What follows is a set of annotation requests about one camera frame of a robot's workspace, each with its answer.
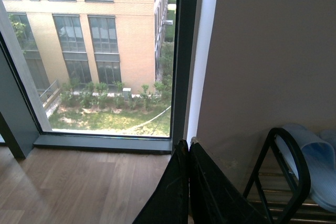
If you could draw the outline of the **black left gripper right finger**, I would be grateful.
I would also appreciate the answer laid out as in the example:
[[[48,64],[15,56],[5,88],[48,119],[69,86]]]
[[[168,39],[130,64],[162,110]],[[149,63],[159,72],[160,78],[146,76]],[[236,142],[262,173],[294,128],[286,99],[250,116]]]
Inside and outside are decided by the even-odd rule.
[[[228,180],[193,137],[190,157],[190,199],[195,223],[266,223]]]

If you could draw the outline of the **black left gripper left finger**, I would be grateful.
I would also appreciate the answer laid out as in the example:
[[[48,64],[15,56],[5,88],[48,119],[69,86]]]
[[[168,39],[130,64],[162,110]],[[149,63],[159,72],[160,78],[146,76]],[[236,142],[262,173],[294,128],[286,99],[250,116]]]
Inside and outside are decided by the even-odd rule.
[[[154,191],[134,223],[188,223],[188,145],[180,140]]]

